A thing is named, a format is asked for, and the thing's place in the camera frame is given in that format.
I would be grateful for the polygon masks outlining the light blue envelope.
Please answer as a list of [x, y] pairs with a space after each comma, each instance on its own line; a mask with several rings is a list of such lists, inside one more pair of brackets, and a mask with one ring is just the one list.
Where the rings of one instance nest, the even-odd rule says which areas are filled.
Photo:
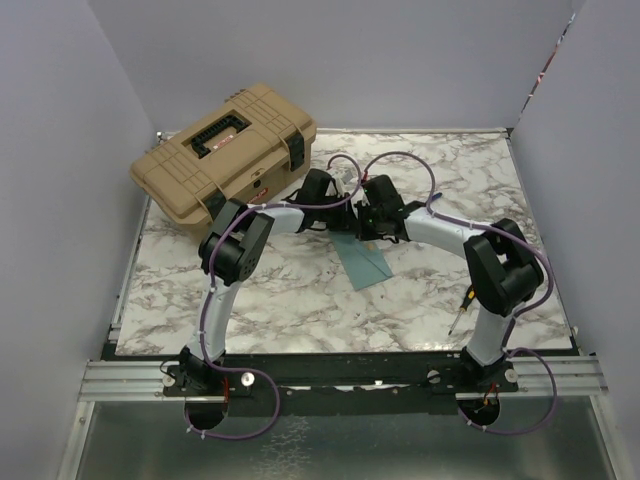
[[348, 233], [331, 232], [329, 238], [355, 291], [393, 277], [383, 253], [374, 242], [363, 242]]

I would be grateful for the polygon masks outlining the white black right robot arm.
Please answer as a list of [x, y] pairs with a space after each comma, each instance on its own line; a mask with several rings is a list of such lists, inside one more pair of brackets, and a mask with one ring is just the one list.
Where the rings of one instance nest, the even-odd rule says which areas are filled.
[[540, 263], [519, 225], [509, 218], [474, 223], [436, 212], [423, 202], [406, 203], [387, 175], [366, 181], [363, 191], [356, 210], [365, 239], [424, 243], [466, 260], [480, 309], [471, 340], [460, 354], [459, 378], [467, 389], [483, 390], [505, 361], [516, 309], [543, 281]]

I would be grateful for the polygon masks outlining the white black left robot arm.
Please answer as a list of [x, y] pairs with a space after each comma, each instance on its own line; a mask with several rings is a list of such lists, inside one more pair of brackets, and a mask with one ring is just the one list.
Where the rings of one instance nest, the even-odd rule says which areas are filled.
[[226, 201], [198, 249], [207, 283], [194, 333], [171, 374], [178, 387], [206, 395], [222, 387], [229, 375], [245, 374], [223, 366], [220, 359], [236, 297], [269, 238], [298, 234], [317, 223], [350, 228], [355, 221], [354, 195], [344, 192], [328, 172], [312, 169], [291, 199], [267, 204]]

